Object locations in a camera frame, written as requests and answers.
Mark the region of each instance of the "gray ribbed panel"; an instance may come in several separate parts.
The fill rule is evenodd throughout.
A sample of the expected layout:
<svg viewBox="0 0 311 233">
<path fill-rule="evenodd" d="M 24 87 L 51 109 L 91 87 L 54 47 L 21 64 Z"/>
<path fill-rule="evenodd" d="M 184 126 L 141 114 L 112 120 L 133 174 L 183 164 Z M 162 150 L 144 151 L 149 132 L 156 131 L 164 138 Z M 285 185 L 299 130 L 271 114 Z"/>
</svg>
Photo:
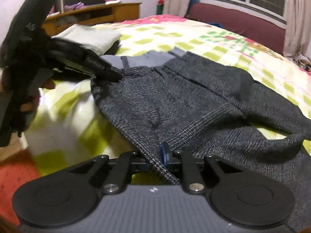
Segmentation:
<svg viewBox="0 0 311 233">
<path fill-rule="evenodd" d="M 242 229 L 219 217 L 202 196 L 181 186 L 128 186 L 107 195 L 97 209 L 75 225 L 58 229 L 21 226 L 23 233 L 290 233 L 285 226 L 270 230 Z"/>
</svg>

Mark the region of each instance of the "wooden tv stand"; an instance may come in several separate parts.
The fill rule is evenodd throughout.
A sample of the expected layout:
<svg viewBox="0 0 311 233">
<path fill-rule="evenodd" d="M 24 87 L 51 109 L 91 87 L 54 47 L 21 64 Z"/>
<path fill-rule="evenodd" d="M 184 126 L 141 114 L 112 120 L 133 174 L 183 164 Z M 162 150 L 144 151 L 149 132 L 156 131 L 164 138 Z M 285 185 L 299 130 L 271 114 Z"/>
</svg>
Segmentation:
<svg viewBox="0 0 311 233">
<path fill-rule="evenodd" d="M 46 18 L 43 29 L 54 36 L 74 24 L 96 25 L 99 23 L 117 23 L 139 18 L 141 3 L 98 4 L 84 9 L 72 10 Z"/>
</svg>

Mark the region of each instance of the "black round disc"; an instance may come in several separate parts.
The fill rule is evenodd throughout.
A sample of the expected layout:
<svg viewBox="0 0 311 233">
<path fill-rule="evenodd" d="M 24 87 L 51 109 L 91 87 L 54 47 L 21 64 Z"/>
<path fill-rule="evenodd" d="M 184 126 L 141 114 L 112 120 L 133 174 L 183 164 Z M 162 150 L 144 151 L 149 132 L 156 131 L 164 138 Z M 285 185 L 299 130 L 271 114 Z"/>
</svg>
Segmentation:
<svg viewBox="0 0 311 233">
<path fill-rule="evenodd" d="M 57 227 L 84 218 L 97 203 L 97 193 L 75 175 L 40 178 L 14 194 L 13 209 L 20 220 L 40 227 Z"/>
<path fill-rule="evenodd" d="M 210 199 L 217 212 L 231 222 L 259 228 L 285 223 L 295 205 L 294 195 L 285 185 L 247 173 L 225 176 Z"/>
</svg>

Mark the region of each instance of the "silver bolt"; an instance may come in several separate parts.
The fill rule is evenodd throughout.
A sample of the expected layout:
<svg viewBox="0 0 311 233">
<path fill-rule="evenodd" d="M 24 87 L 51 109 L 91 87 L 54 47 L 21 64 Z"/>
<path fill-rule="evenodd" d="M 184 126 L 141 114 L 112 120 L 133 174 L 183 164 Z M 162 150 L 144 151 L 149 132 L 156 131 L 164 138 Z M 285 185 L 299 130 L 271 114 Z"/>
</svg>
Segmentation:
<svg viewBox="0 0 311 233">
<path fill-rule="evenodd" d="M 189 189 L 194 192 L 199 192 L 204 189 L 204 186 L 200 183 L 192 183 L 189 185 Z"/>
<path fill-rule="evenodd" d="M 113 193 L 119 190 L 119 187 L 115 184 L 107 184 L 104 186 L 104 190 L 109 193 Z"/>
</svg>

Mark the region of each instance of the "green and white checkered fabric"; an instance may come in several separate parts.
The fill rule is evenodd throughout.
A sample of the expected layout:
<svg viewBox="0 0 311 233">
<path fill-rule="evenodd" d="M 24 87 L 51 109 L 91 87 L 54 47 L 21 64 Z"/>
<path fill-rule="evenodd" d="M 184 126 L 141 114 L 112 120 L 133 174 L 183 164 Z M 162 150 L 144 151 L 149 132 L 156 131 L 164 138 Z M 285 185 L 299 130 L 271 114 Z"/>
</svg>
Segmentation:
<svg viewBox="0 0 311 233">
<path fill-rule="evenodd" d="M 122 33 L 119 56 L 138 56 L 150 50 L 169 51 L 175 46 L 226 66 L 235 66 L 298 105 L 311 118 L 311 80 L 281 55 L 240 35 L 204 23 L 102 24 Z M 282 139 L 254 124 L 268 139 Z M 55 90 L 42 91 L 38 116 L 25 133 L 39 171 L 45 175 L 99 154 L 118 157 L 131 145 L 94 105 L 89 80 L 61 82 Z M 304 142 L 311 154 L 311 144 Z"/>
</svg>

